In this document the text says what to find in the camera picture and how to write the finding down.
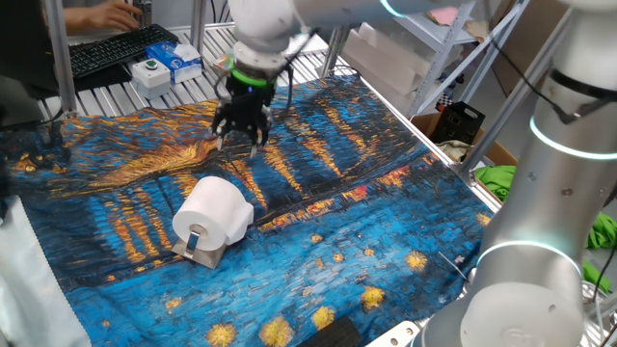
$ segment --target black keyboard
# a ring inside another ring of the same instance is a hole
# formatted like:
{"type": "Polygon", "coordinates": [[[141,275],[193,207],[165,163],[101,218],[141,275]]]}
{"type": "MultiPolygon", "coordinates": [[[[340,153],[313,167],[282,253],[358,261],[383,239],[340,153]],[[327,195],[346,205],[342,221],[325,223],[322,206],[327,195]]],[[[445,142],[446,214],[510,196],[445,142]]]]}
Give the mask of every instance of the black keyboard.
{"type": "Polygon", "coordinates": [[[139,57],[146,53],[146,47],[163,41],[178,42],[178,39],[160,25],[152,24],[106,40],[73,45],[68,48],[73,77],[83,77],[139,57]]]}

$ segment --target metal pole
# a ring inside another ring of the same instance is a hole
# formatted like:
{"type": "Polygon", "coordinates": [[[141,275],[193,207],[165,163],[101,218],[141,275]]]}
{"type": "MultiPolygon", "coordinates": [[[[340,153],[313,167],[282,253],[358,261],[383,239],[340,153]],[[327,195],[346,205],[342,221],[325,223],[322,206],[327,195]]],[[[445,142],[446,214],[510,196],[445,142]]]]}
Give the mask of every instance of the metal pole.
{"type": "Polygon", "coordinates": [[[205,0],[193,1],[193,20],[191,21],[191,44],[202,54],[203,27],[205,26],[205,0]]]}
{"type": "Polygon", "coordinates": [[[139,0],[135,6],[142,10],[142,15],[139,17],[140,27],[152,24],[152,0],[139,0]]]}
{"type": "Polygon", "coordinates": [[[418,114],[420,106],[433,86],[435,86],[435,81],[437,81],[442,74],[443,68],[445,67],[445,61],[447,60],[459,33],[463,30],[463,26],[469,18],[469,14],[473,10],[473,6],[475,6],[475,2],[467,3],[459,8],[456,19],[454,19],[454,23],[452,23],[450,30],[448,30],[447,35],[445,36],[442,48],[436,52],[435,59],[433,59],[433,64],[431,64],[428,74],[424,77],[422,84],[417,89],[416,98],[414,98],[412,107],[407,112],[408,120],[418,114]]]}
{"type": "MultiPolygon", "coordinates": [[[[544,44],[540,53],[533,60],[525,76],[527,80],[532,84],[537,84],[540,77],[549,68],[550,60],[554,55],[559,43],[563,40],[563,34],[570,21],[570,14],[572,10],[568,10],[555,30],[550,35],[547,42],[544,44]]],[[[471,185],[473,180],[471,178],[471,171],[478,165],[484,155],[491,149],[495,142],[499,131],[503,125],[508,121],[514,110],[525,100],[531,90],[525,84],[523,79],[519,81],[517,87],[510,93],[510,96],[505,100],[503,106],[496,115],[496,121],[491,128],[482,136],[480,142],[475,145],[471,150],[471,153],[467,159],[461,164],[452,165],[452,170],[463,179],[468,185],[471,185]]]]}
{"type": "MultiPolygon", "coordinates": [[[[508,27],[496,37],[495,37],[495,34],[489,34],[493,37],[487,38],[487,40],[493,39],[495,40],[495,43],[497,44],[498,47],[503,47],[505,42],[508,40],[510,33],[512,33],[512,30],[517,25],[517,22],[519,22],[521,15],[523,15],[524,9],[529,4],[529,0],[519,0],[519,4],[520,6],[518,7],[518,12],[514,16],[514,18],[512,18],[512,21],[510,22],[508,27]]],[[[461,96],[461,101],[464,101],[466,103],[469,103],[471,101],[471,98],[475,94],[475,91],[478,89],[480,82],[482,82],[482,80],[484,79],[484,76],[486,76],[487,72],[489,72],[489,70],[491,69],[491,66],[493,65],[493,62],[495,61],[495,58],[497,57],[498,53],[499,52],[497,51],[495,46],[491,44],[489,46],[489,50],[486,56],[482,60],[482,63],[480,63],[478,70],[473,74],[473,77],[469,81],[468,86],[465,88],[465,91],[463,92],[463,95],[461,96]]]]}
{"type": "Polygon", "coordinates": [[[330,43],[328,44],[328,53],[326,54],[324,66],[322,66],[319,71],[319,78],[329,76],[330,72],[335,68],[338,56],[343,51],[343,47],[345,46],[345,42],[347,42],[350,31],[351,27],[348,25],[336,27],[332,31],[330,43]]]}
{"type": "Polygon", "coordinates": [[[62,1],[45,0],[45,15],[51,38],[62,109],[67,118],[77,116],[77,98],[68,55],[67,26],[62,1]]]}
{"type": "MultiPolygon", "coordinates": [[[[499,24],[495,27],[495,29],[493,29],[493,35],[498,35],[499,33],[501,33],[502,31],[504,31],[505,29],[507,29],[507,26],[510,24],[510,21],[512,19],[514,19],[514,16],[519,13],[519,9],[520,9],[520,5],[515,5],[515,7],[510,11],[510,13],[508,15],[506,15],[500,22],[499,24]]],[[[475,49],[473,49],[473,51],[467,56],[467,58],[461,63],[459,64],[458,67],[456,67],[454,69],[454,71],[452,71],[452,73],[450,73],[449,76],[447,76],[447,78],[445,80],[443,80],[442,84],[437,87],[435,89],[434,92],[432,92],[429,96],[426,96],[424,98],[424,102],[420,105],[420,107],[417,109],[416,113],[417,114],[421,114],[422,112],[424,112],[424,110],[426,110],[426,108],[428,108],[431,103],[433,101],[435,101],[435,99],[437,99],[442,93],[443,91],[445,91],[445,89],[452,83],[454,82],[454,80],[461,74],[463,73],[463,71],[467,68],[467,66],[469,64],[471,64],[471,62],[473,60],[475,60],[475,58],[477,58],[478,55],[480,55],[480,53],[482,53],[482,51],[484,51],[484,49],[489,46],[491,44],[491,40],[493,40],[494,38],[487,38],[486,40],[484,40],[484,42],[480,43],[477,47],[475,47],[475,49]]]]}

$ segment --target tissue roll holder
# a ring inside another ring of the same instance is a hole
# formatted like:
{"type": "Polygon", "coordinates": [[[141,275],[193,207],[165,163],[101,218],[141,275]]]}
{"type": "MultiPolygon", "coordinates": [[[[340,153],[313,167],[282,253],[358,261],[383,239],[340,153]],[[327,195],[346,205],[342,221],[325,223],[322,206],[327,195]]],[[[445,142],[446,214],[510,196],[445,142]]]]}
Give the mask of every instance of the tissue roll holder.
{"type": "Polygon", "coordinates": [[[220,249],[215,251],[202,251],[197,249],[195,247],[197,245],[197,241],[204,232],[207,232],[205,227],[200,225],[191,225],[189,242],[184,242],[182,239],[178,239],[172,248],[172,252],[198,262],[199,264],[209,267],[210,269],[215,269],[219,265],[219,261],[221,261],[227,245],[223,245],[220,249]]]}
{"type": "Polygon", "coordinates": [[[253,210],[232,183],[216,176],[200,179],[174,215],[179,237],[172,252],[216,268],[227,245],[244,237],[253,210]]]}

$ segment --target wire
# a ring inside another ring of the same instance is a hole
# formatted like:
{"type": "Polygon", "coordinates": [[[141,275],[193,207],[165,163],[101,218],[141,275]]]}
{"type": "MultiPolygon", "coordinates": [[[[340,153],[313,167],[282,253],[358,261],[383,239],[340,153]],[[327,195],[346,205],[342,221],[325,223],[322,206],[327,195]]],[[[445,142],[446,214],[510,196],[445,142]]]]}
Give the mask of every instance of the wire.
{"type": "Polygon", "coordinates": [[[608,333],[608,336],[604,339],[604,341],[602,341],[602,343],[600,344],[600,346],[598,347],[604,347],[606,345],[606,343],[608,343],[608,340],[613,336],[613,334],[615,333],[615,330],[617,330],[617,324],[615,324],[611,329],[610,332],[608,333]]]}
{"type": "Polygon", "coordinates": [[[219,23],[223,22],[223,14],[225,14],[225,6],[229,7],[228,1],[226,1],[225,4],[223,4],[223,7],[221,8],[221,15],[219,15],[219,23]]]}
{"type": "Polygon", "coordinates": [[[600,301],[596,301],[596,319],[598,320],[598,326],[600,327],[600,339],[604,339],[604,325],[602,324],[602,315],[600,314],[600,301]]]}
{"type": "Polygon", "coordinates": [[[287,63],[285,63],[284,66],[282,66],[279,71],[274,75],[274,78],[271,78],[269,80],[269,82],[272,82],[273,79],[277,79],[279,78],[279,75],[282,74],[283,71],[287,71],[287,69],[291,66],[291,63],[293,63],[293,61],[295,61],[296,59],[298,59],[298,56],[300,55],[300,53],[302,53],[302,51],[305,49],[305,47],[307,47],[307,45],[309,44],[310,40],[317,35],[317,33],[319,33],[319,28],[315,28],[310,30],[310,33],[308,33],[308,38],[304,41],[304,43],[302,43],[302,46],[300,46],[300,48],[298,48],[293,55],[291,55],[291,57],[286,58],[287,63]]]}
{"type": "Polygon", "coordinates": [[[606,269],[608,268],[608,264],[610,264],[610,261],[613,259],[613,256],[615,255],[616,250],[617,250],[617,242],[615,242],[615,244],[613,245],[613,249],[610,251],[610,255],[608,256],[608,259],[606,260],[604,267],[600,271],[600,276],[598,277],[598,280],[596,281],[596,289],[594,289],[594,296],[591,297],[592,303],[596,302],[596,297],[598,296],[598,290],[600,289],[600,281],[602,280],[602,277],[604,276],[604,272],[606,272],[606,269]]]}
{"type": "MultiPolygon", "coordinates": [[[[491,22],[491,10],[490,10],[491,5],[489,4],[489,0],[484,0],[484,8],[485,8],[485,11],[486,11],[485,12],[486,22],[490,23],[491,22]]],[[[564,120],[564,119],[567,119],[567,118],[570,117],[570,115],[568,115],[565,111],[563,111],[563,109],[561,109],[561,107],[559,107],[559,105],[557,105],[556,103],[552,102],[552,100],[550,100],[548,97],[546,97],[540,91],[538,91],[538,89],[531,82],[529,82],[527,77],[524,75],[524,72],[522,72],[519,69],[519,67],[517,67],[517,65],[512,61],[512,59],[510,59],[510,57],[503,50],[501,50],[501,47],[499,47],[499,45],[496,43],[495,36],[493,35],[493,33],[489,33],[487,39],[493,45],[493,47],[497,50],[497,52],[499,52],[499,54],[503,57],[503,59],[505,59],[505,61],[508,63],[508,65],[510,67],[512,67],[517,72],[517,74],[523,79],[525,84],[531,89],[532,92],[534,92],[535,94],[537,94],[538,96],[543,98],[550,105],[552,110],[561,119],[564,120]]]]}
{"type": "Polygon", "coordinates": [[[348,69],[353,70],[354,72],[356,72],[356,74],[358,74],[359,76],[362,76],[362,74],[358,71],[357,68],[350,67],[350,66],[347,66],[347,65],[335,65],[335,66],[333,66],[332,71],[335,71],[335,68],[337,68],[337,67],[338,68],[348,68],[348,69]]]}
{"type": "Polygon", "coordinates": [[[38,123],[26,123],[26,124],[16,124],[16,125],[3,126],[3,127],[0,127],[0,133],[9,132],[9,131],[36,129],[38,127],[47,125],[50,122],[58,120],[58,118],[60,118],[63,114],[64,114],[64,110],[61,107],[60,110],[58,110],[58,113],[56,113],[56,115],[54,117],[52,117],[51,119],[49,119],[49,120],[44,120],[44,121],[41,121],[41,122],[38,122],[38,123]]]}
{"type": "Polygon", "coordinates": [[[62,107],[60,107],[60,110],[58,110],[58,113],[54,117],[52,117],[51,120],[42,121],[39,124],[37,124],[37,126],[46,125],[46,124],[49,124],[52,121],[58,120],[58,118],[60,118],[64,112],[65,111],[62,109],[62,107]]]}
{"type": "Polygon", "coordinates": [[[210,0],[210,7],[212,8],[212,21],[216,23],[216,8],[214,7],[214,0],[210,0]]]}

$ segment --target small device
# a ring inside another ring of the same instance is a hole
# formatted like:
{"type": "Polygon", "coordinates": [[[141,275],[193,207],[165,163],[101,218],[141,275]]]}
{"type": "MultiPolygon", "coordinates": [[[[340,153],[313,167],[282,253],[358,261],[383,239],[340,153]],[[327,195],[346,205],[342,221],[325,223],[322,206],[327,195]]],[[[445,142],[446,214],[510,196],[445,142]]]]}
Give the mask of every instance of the small device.
{"type": "Polygon", "coordinates": [[[471,145],[478,134],[485,116],[463,101],[447,106],[431,136],[431,141],[441,144],[445,141],[458,140],[471,145]]]}
{"type": "Polygon", "coordinates": [[[176,35],[152,24],[106,40],[71,46],[73,77],[83,77],[103,68],[146,54],[146,48],[163,41],[178,42],[176,35]]]}
{"type": "Polygon", "coordinates": [[[172,73],[174,83],[201,76],[200,53],[190,44],[158,42],[146,48],[146,56],[167,67],[172,73]]]}
{"type": "Polygon", "coordinates": [[[172,85],[170,70],[156,59],[148,59],[133,65],[131,72],[137,93],[147,99],[168,93],[172,85]]]}

